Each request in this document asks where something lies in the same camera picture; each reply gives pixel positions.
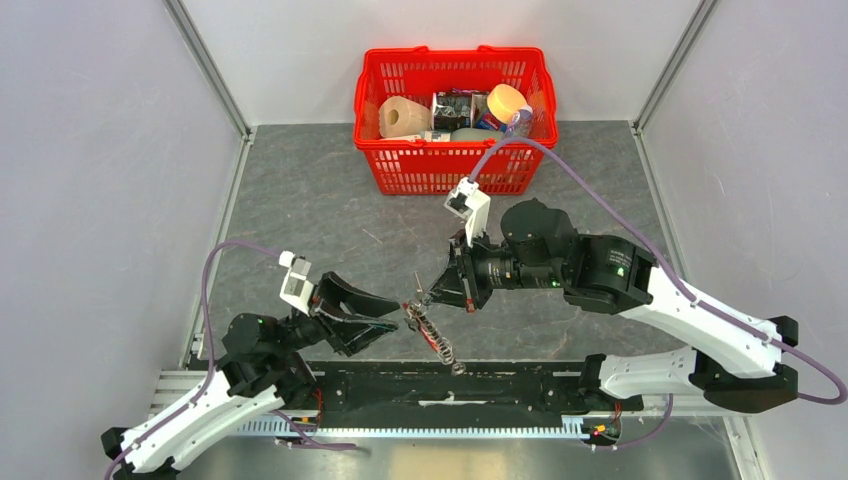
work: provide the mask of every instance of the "paper towel roll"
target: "paper towel roll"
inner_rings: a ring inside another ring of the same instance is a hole
[[[380,135],[383,138],[414,135],[430,128],[430,109],[403,97],[389,97],[380,105]]]

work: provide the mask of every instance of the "red plastic shopping basket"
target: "red plastic shopping basket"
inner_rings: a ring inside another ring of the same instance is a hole
[[[529,137],[553,148],[557,142],[556,96],[545,57],[538,48],[430,51],[427,47],[378,49],[365,53],[356,85],[353,141],[365,154],[385,194],[443,194],[468,176],[495,142],[381,140],[378,111],[390,96],[430,106],[433,92],[451,88],[491,90],[499,83],[518,89],[533,107]],[[500,149],[477,181],[486,193],[520,194],[527,189],[543,154],[521,144]]]

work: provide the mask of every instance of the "metal spring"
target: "metal spring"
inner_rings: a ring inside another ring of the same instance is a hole
[[[436,346],[436,354],[445,365],[451,365],[456,362],[456,357],[453,354],[453,346],[447,338],[445,338],[436,325],[426,316],[418,317],[418,324],[421,325],[421,333]]]

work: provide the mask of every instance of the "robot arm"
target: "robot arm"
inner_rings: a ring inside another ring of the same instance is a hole
[[[227,354],[200,398],[195,399],[203,383],[142,425],[107,430],[101,441],[109,457],[132,447],[113,478],[175,478],[251,419],[283,406],[309,407],[315,378],[298,350],[327,341],[336,352],[351,356],[397,330],[397,323],[379,318],[400,309],[397,302],[358,290],[333,272],[313,285],[306,280],[309,262],[290,252],[281,255],[280,263],[289,267],[280,296],[292,306],[291,314],[283,319],[236,316],[223,338]]]
[[[445,206],[466,219],[450,239],[444,273],[428,300],[468,312],[494,290],[557,288],[571,305],[618,314],[659,328],[691,345],[638,357],[591,355],[582,382],[615,398],[638,394],[694,393],[721,407],[758,413],[797,397],[797,372],[783,365],[781,350],[698,308],[707,301],[770,338],[797,345],[798,324],[788,317],[760,319],[698,291],[687,300],[656,259],[620,237],[578,234],[568,215],[536,199],[503,215],[504,241],[485,232],[489,197],[463,179]]]

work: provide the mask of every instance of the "orange lid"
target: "orange lid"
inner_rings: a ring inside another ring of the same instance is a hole
[[[509,123],[519,108],[527,105],[524,95],[505,83],[496,85],[486,98],[489,111],[501,123]]]

